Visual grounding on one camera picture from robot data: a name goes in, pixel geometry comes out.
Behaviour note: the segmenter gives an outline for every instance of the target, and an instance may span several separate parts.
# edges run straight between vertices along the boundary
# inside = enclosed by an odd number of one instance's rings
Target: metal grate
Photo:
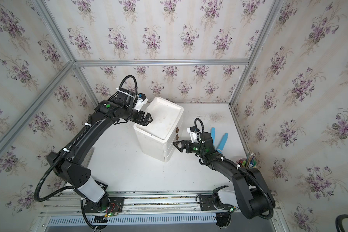
[[[87,216],[92,222],[95,216]],[[177,223],[215,223],[215,213],[172,213],[152,215],[117,215],[110,217],[107,223],[93,225],[144,225],[144,224],[177,224]],[[52,216],[47,226],[83,226],[86,225],[80,216]]]

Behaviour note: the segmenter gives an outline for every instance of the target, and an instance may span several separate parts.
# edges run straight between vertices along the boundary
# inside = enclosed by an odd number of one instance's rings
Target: mounting plate
[[[229,210],[232,208],[231,205],[227,205],[224,209],[215,208],[214,201],[211,195],[200,195],[199,198],[200,198],[201,211]]]
[[[111,205],[113,207],[111,213],[121,213],[122,207],[124,206],[124,197],[109,197],[111,201]],[[93,209],[93,204],[86,200],[85,206],[84,206],[85,213],[98,213],[95,209]]]

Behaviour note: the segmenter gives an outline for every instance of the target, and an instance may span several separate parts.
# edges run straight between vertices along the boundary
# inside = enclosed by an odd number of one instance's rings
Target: blue handle
[[[212,139],[213,139],[213,145],[215,144],[215,128],[212,127],[212,129],[210,130],[210,134],[212,135]]]
[[[217,147],[217,151],[218,151],[220,154],[222,154],[222,152],[223,152],[223,148],[224,148],[224,146],[226,145],[227,138],[228,138],[228,133],[225,133],[225,134],[223,135],[222,140],[220,141],[220,143],[219,143],[219,145],[218,145],[218,147]]]

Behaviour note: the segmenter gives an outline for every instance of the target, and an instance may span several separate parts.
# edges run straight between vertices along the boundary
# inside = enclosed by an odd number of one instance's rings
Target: plastic drawer unit
[[[179,139],[183,123],[183,107],[168,100],[156,97],[145,112],[150,113],[153,121],[147,126],[134,124],[142,152],[168,162],[174,152],[174,141]]]

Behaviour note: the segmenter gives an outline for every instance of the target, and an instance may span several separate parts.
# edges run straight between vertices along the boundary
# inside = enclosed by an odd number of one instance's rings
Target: red wire
[[[111,205],[113,205],[113,207],[111,209],[111,213],[112,213],[113,209],[115,208],[115,206],[118,207],[118,211],[117,212],[120,212],[120,207],[118,205],[115,205],[115,203],[111,203]]]

